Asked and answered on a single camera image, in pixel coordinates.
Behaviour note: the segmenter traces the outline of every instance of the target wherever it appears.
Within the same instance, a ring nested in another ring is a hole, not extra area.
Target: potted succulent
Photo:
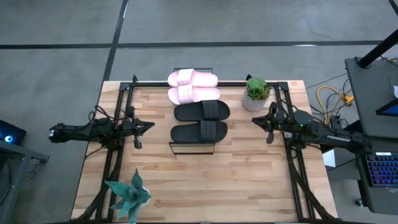
[[[248,111],[263,109],[269,96],[267,82],[261,78],[250,78],[244,90],[242,105]]]
[[[142,186],[142,179],[137,169],[131,179],[131,185],[106,180],[105,183],[116,195],[122,198],[120,202],[111,206],[112,209],[121,209],[118,219],[129,214],[130,224],[135,223],[139,208],[147,205],[150,200],[149,191]]]

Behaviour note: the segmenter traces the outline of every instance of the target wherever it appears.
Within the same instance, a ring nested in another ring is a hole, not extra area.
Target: green succulent
[[[118,219],[129,214],[130,224],[135,223],[140,205],[150,199],[149,193],[142,188],[142,179],[138,170],[136,169],[136,173],[131,179],[131,185],[106,180],[105,183],[116,195],[122,198],[120,202],[111,206],[112,209],[121,209]]]
[[[248,80],[248,96],[252,100],[265,100],[269,94],[267,82],[261,78],[251,78]]]

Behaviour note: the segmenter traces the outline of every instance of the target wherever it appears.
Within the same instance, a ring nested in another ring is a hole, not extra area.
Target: keyboard
[[[366,156],[373,187],[398,187],[398,156]]]

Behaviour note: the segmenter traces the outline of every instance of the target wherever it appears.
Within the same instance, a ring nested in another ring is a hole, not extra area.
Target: black slide sandal
[[[200,121],[197,124],[174,126],[171,137],[174,142],[217,143],[223,140],[228,132],[228,126],[222,121]]]
[[[174,117],[179,121],[222,121],[230,114],[228,105],[220,100],[202,100],[178,105],[174,109]]]

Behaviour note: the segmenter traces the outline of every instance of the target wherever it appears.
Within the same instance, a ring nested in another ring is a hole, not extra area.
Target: wooden tabletop
[[[104,82],[99,105],[113,114],[120,82]],[[292,103],[310,111],[304,82],[288,81]],[[141,137],[135,149],[133,137],[124,147],[120,182],[130,183],[137,168],[152,198],[141,208],[137,222],[287,222],[297,221],[284,141],[275,132],[272,144],[267,133],[252,124],[275,101],[272,90],[262,111],[251,113],[241,106],[243,87],[219,87],[220,100],[231,109],[227,136],[215,146],[213,155],[174,155],[169,148],[170,130],[183,123],[174,118],[168,88],[135,88],[132,104],[136,116],[155,126]],[[88,152],[99,148],[90,143]],[[303,150],[310,188],[329,213],[337,216],[331,189],[318,149]],[[86,159],[76,195],[72,218],[81,215],[98,193],[106,149]],[[103,216],[108,211],[109,193]],[[303,193],[300,192],[306,211]],[[128,222],[127,217],[119,220]]]

